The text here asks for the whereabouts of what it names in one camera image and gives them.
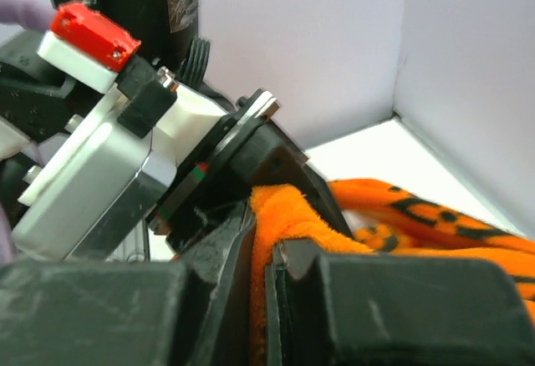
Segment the orange patterned pillowcase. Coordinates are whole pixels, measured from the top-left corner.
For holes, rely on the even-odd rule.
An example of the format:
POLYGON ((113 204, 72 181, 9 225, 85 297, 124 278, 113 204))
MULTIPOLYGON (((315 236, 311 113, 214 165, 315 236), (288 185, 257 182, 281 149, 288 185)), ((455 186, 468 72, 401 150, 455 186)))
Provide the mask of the orange patterned pillowcase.
POLYGON ((266 360, 265 266, 284 240, 310 239, 332 253, 475 258, 495 262, 534 313, 534 242, 463 212, 376 179, 332 180, 337 205, 374 221, 345 236, 330 227, 291 185, 257 186, 249 205, 257 219, 250 271, 250 359, 266 360))

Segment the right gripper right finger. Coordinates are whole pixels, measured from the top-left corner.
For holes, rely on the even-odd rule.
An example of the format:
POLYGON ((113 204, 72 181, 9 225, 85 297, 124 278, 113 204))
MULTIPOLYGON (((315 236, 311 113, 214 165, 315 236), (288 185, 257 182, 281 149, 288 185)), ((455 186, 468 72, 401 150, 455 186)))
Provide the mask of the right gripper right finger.
POLYGON ((534 328, 513 280, 473 259, 273 250, 269 365, 531 365, 534 328))

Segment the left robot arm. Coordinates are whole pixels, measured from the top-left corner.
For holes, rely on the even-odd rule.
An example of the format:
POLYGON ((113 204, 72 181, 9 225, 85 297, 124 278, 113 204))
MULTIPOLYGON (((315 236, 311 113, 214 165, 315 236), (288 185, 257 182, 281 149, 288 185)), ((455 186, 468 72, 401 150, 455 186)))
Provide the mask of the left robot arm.
POLYGON ((349 227, 259 89, 208 88, 198 0, 53 0, 1 47, 1 259, 104 260, 142 226, 184 252, 255 186, 297 187, 349 227))

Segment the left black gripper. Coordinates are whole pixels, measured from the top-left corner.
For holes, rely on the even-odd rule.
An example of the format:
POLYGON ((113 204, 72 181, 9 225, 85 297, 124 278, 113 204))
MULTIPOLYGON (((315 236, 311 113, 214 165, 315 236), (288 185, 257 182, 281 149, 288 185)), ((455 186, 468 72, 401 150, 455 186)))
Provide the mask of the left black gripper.
POLYGON ((179 165, 176 178, 148 216, 148 226, 182 253, 223 223, 255 186, 291 185, 329 226, 352 232, 327 181, 272 121, 278 100, 259 89, 217 121, 179 165))

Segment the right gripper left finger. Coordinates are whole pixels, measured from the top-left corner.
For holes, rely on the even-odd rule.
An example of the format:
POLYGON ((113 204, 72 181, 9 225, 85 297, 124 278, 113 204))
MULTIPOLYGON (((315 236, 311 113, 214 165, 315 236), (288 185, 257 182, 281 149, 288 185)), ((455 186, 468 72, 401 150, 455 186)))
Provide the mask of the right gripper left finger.
POLYGON ((238 203, 209 220, 173 262, 3 267, 2 364, 248 364, 255 218, 238 203))

